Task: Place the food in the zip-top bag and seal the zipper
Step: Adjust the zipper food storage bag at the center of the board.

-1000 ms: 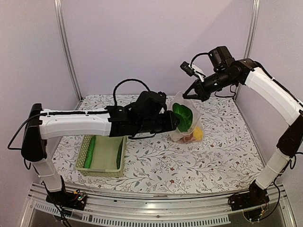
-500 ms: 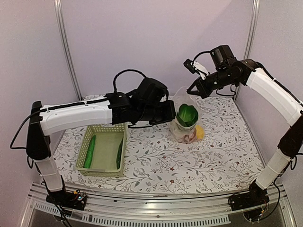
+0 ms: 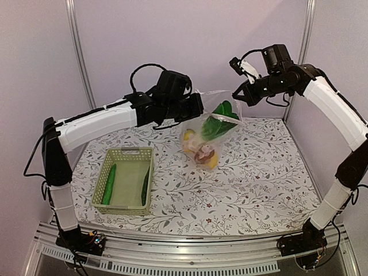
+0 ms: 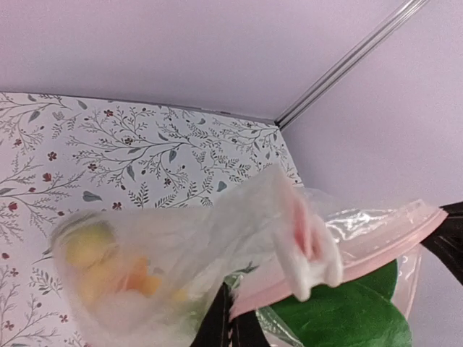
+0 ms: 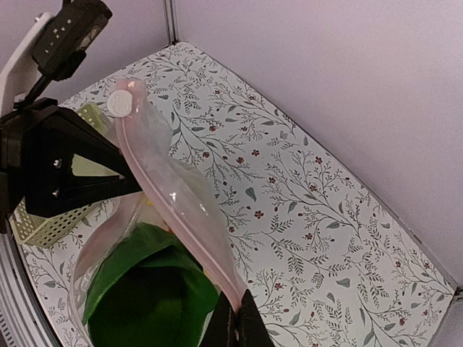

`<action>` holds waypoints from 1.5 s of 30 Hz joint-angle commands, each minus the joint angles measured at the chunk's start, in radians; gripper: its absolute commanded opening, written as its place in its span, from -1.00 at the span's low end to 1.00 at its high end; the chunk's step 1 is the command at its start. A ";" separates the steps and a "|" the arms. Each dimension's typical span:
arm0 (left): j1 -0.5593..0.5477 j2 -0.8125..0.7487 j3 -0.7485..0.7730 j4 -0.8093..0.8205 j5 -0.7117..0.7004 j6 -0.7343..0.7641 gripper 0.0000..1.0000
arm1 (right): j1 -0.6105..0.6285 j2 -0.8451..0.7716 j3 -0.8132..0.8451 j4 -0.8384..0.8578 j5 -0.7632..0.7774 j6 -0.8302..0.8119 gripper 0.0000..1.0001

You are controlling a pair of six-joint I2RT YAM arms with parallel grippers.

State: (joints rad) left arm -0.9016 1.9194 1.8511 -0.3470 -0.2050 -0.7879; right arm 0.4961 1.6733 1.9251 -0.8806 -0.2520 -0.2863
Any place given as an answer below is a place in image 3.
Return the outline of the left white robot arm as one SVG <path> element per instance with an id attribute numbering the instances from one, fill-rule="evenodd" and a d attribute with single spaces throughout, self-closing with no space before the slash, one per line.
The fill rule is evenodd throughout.
<path id="1" fill-rule="evenodd" d="M 157 83 L 146 92 L 132 87 L 130 94 L 110 104 L 70 118 L 45 119 L 43 132 L 36 142 L 36 146 L 41 147 L 44 171 L 29 172 L 30 163 L 27 163 L 23 175 L 43 179 L 51 197 L 51 209 L 64 231 L 63 240 L 72 249 L 79 250 L 86 241 L 84 234 L 77 231 L 79 223 L 70 187 L 73 169 L 68 154 L 123 129 L 153 122 L 156 129 L 162 129 L 165 120 L 173 120 L 178 125 L 203 112 L 201 96 L 194 92 L 190 77 L 162 69 Z"/>

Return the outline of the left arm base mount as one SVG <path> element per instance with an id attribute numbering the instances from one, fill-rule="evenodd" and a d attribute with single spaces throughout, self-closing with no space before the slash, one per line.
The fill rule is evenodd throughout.
<path id="1" fill-rule="evenodd" d="M 56 245 L 72 252 L 82 252 L 90 255 L 102 256 L 106 243 L 106 236 L 96 230 L 83 233 L 80 225 L 69 231 L 59 230 Z"/>

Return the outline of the clear zip top bag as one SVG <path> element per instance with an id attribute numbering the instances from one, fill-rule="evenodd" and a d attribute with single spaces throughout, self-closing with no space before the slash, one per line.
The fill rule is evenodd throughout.
<path id="1" fill-rule="evenodd" d="M 228 90 L 196 92 L 204 113 L 183 125 L 182 151 L 196 167 L 212 170 L 219 164 L 225 140 L 244 125 L 242 107 Z"/>

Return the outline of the green bok choy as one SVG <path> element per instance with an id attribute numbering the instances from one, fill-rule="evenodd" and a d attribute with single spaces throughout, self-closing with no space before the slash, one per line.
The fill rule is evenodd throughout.
<path id="1" fill-rule="evenodd" d="M 196 151 L 205 145 L 214 147 L 241 123 L 232 103 L 225 100 L 218 104 L 212 112 L 202 116 L 196 128 L 190 128 L 195 131 L 195 135 L 185 141 L 186 147 L 191 151 Z"/>

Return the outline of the orange yellow mango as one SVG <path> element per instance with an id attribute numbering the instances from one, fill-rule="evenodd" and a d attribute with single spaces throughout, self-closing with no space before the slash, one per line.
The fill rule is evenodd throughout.
<path id="1" fill-rule="evenodd" d="M 217 165 L 218 165 L 218 162 L 219 162 L 219 156 L 218 154 L 214 154 L 210 159 L 209 159 L 209 162 L 206 164 L 207 168 L 208 169 L 214 169 Z"/>

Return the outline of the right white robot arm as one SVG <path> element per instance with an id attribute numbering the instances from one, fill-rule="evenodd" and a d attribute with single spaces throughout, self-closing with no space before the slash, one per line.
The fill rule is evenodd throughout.
<path id="1" fill-rule="evenodd" d="M 339 138 L 320 134 L 330 149 L 341 146 L 347 155 L 338 164 L 332 177 L 333 183 L 326 192 L 320 206 L 304 223 L 297 245 L 303 251 L 315 246 L 324 228 L 343 211 L 367 171 L 367 122 L 354 107 L 334 88 L 328 77 L 311 64 L 295 65 L 285 62 L 269 68 L 269 74 L 259 77 L 254 68 L 236 59 L 230 66 L 238 75 L 248 79 L 233 93 L 233 98 L 255 106 L 268 96 L 280 93 L 300 95 L 324 115 L 324 122 L 330 122 L 328 130 L 340 134 Z"/>

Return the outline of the yellow lemon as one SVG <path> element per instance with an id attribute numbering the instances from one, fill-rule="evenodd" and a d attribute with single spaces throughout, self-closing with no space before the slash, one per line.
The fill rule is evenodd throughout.
<path id="1" fill-rule="evenodd" d="M 195 135 L 195 131 L 193 131 L 192 129 L 187 129 L 185 132 L 184 132 L 184 135 L 183 135 L 183 140 L 184 141 L 188 141 L 190 140 L 194 135 Z"/>

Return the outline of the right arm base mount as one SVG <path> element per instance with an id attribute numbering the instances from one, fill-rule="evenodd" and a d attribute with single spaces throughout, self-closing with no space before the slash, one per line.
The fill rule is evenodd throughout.
<path id="1" fill-rule="evenodd" d="M 308 219 L 302 226 L 302 233 L 298 235 L 283 235 L 277 241 L 277 248 L 282 256 L 315 251 L 312 254 L 296 258 L 297 265 L 304 270 L 315 269 L 322 258 L 327 246 L 323 230 L 318 230 Z"/>

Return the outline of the brown potato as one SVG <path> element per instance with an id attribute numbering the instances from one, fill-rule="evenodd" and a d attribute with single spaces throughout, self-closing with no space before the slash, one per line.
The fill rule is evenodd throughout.
<path id="1" fill-rule="evenodd" d="M 214 154 L 215 154 L 214 150 L 210 152 L 197 151 L 196 154 L 194 155 L 194 161 L 197 164 L 207 164 L 210 162 Z"/>

